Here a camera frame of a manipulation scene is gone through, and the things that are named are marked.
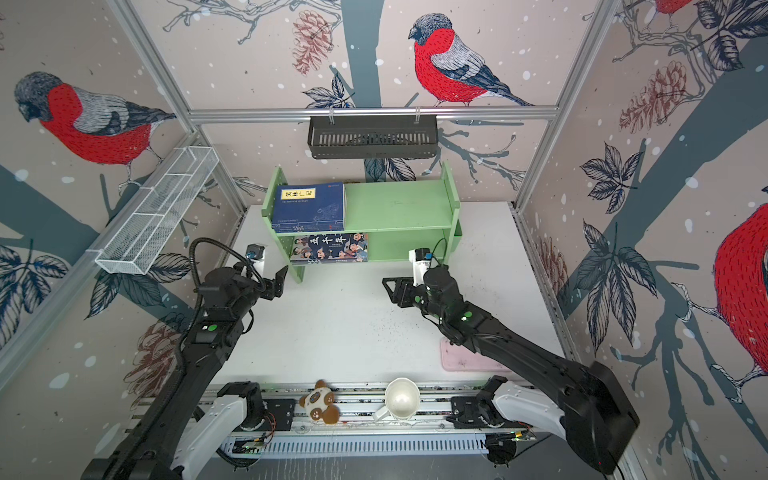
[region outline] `white mug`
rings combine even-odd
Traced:
[[[398,420],[407,420],[416,414],[421,404],[419,387],[407,378],[394,379],[384,393],[384,406],[373,414],[374,420],[391,415]]]

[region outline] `plush toy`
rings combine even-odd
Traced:
[[[341,412],[339,407],[333,405],[336,397],[323,380],[318,380],[315,389],[299,399],[299,405],[304,407],[306,414],[312,420],[322,419],[326,424],[332,425],[339,421]]]

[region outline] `plush toy ear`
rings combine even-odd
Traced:
[[[339,421],[341,418],[341,411],[339,411],[339,407],[335,405],[328,405],[328,408],[323,413],[323,421],[326,423],[326,425],[332,425]]]

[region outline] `black wire basket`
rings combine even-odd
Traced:
[[[317,159],[430,158],[437,155],[437,116],[312,117],[307,144]]]

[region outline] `pink tray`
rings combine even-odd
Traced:
[[[501,372],[511,370],[501,363],[479,353],[472,353],[463,346],[451,345],[448,339],[440,340],[442,368],[448,372]]]

